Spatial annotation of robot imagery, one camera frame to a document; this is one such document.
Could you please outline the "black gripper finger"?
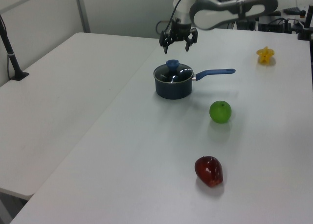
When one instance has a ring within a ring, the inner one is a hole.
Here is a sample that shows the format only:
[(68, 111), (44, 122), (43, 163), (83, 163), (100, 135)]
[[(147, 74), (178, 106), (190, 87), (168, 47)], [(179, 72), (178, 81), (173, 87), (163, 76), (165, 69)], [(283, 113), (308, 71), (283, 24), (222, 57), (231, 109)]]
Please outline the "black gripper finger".
[(163, 48), (163, 51), (165, 54), (168, 52), (168, 47), (173, 44), (175, 41), (171, 37), (170, 33), (167, 33), (165, 30), (161, 31), (160, 38), (159, 38), (159, 44)]
[(190, 35), (192, 35), (191, 38), (189, 36), (186, 36), (185, 39), (184, 39), (186, 41), (185, 50), (187, 52), (189, 51), (189, 48), (193, 44), (197, 43), (197, 41), (198, 41), (198, 31), (197, 31), (197, 29), (196, 28), (192, 28), (190, 30)]

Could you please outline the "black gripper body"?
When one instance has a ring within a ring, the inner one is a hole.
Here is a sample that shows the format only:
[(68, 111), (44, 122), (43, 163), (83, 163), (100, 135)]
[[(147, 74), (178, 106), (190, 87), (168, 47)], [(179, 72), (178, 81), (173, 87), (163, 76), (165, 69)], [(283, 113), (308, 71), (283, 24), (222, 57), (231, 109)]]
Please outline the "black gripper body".
[(188, 41), (191, 34), (191, 23), (181, 23), (179, 19), (171, 21), (169, 38), (172, 42)]

